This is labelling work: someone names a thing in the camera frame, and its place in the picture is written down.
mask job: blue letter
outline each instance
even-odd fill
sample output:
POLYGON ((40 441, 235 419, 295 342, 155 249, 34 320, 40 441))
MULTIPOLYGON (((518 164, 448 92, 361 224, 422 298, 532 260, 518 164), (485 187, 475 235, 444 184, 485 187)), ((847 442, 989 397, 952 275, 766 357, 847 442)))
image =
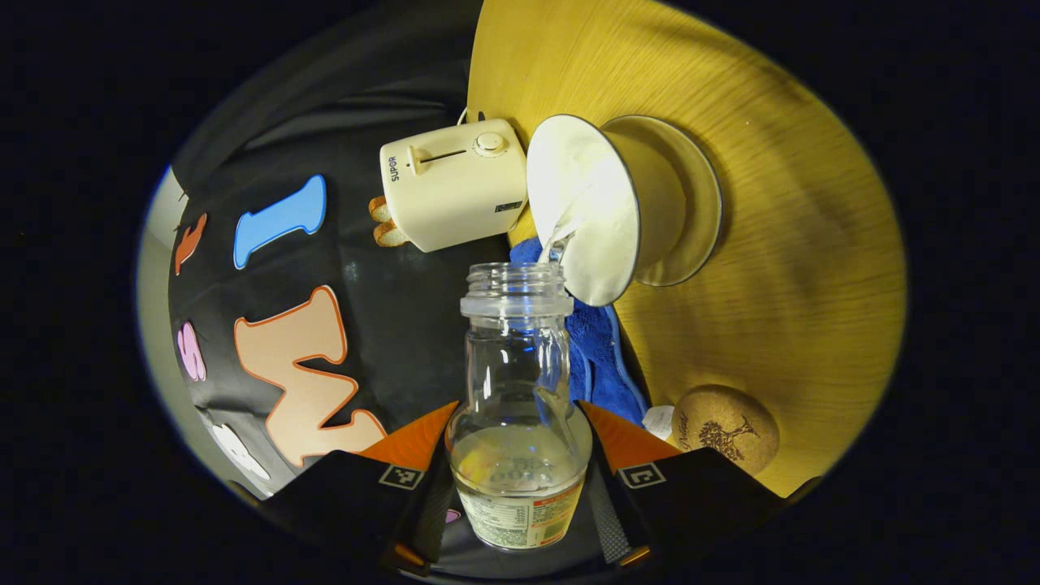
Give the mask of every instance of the blue letter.
POLYGON ((250 254, 289 232, 318 231, 324 221, 324 178, 314 175, 304 188, 270 207, 258 213, 243 213, 235 229, 235 268, 244 269, 250 254))

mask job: wood grain surface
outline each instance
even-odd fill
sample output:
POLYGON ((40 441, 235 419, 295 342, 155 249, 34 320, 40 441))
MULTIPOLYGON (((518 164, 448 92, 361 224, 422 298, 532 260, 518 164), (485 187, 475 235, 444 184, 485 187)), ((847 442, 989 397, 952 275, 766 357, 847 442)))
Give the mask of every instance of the wood grain surface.
MULTIPOLYGON (((756 478, 780 495, 840 458, 894 367, 906 269, 881 179, 812 92, 649 0, 487 0, 468 105, 469 121, 511 122, 525 148, 556 113, 652 116, 688 132, 720 176, 720 245, 688 281, 633 283, 615 304, 653 403, 705 383, 758 399, 780 449, 756 478)), ((525 211, 510 240, 532 235, 525 211)))

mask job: bottle label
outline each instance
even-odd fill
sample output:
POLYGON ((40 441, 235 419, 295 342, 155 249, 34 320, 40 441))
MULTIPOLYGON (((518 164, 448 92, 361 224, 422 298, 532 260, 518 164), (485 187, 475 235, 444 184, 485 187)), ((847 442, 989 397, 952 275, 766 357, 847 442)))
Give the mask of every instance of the bottle label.
POLYGON ((567 534, 583 478, 564 491, 539 498, 502 498, 459 490, 473 531, 506 549, 537 549, 567 534))

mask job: orange letter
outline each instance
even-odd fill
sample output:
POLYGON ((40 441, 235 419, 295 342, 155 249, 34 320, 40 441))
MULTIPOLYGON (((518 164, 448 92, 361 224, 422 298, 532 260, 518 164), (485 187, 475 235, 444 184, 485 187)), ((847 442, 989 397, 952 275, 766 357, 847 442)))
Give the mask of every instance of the orange letter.
POLYGON ((181 243, 177 245, 177 253, 174 254, 174 274, 177 276, 181 275, 181 264, 184 260, 191 257, 194 253, 194 249, 199 246, 199 239, 202 237, 202 229, 206 227, 206 213, 203 213, 199 218, 199 224, 196 229, 192 230, 191 226, 184 229, 184 235, 181 237, 181 243))
POLYGON ((245 372, 285 390, 267 416, 267 432, 293 465, 303 467, 304 457, 336 449, 363 451, 386 436, 367 410, 355 410, 347 425, 321 428, 358 391, 352 378, 300 365, 315 357, 332 363, 346 359, 343 320, 329 286, 315 288, 310 301, 270 319, 249 323, 240 317, 235 350, 245 372))

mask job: black background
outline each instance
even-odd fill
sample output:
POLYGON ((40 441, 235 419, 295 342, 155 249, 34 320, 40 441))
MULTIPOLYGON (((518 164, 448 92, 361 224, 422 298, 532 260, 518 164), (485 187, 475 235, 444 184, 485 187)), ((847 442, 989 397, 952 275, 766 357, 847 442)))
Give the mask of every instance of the black background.
MULTIPOLYGON (((860 136, 904 225, 912 306, 889 399, 823 486, 676 579, 1035 576, 1023 358, 1040 357, 1026 346, 1037 310, 1013 282, 1030 252, 1015 172, 1035 157, 1032 110, 1012 100, 1035 76, 1036 5, 682 4, 860 136)), ((191 129, 353 9, 33 2, 5 19, 14 276, 28 285, 8 391, 18 582, 365 582, 367 565, 270 528, 178 442, 137 349, 132 270, 149 194, 191 129)))

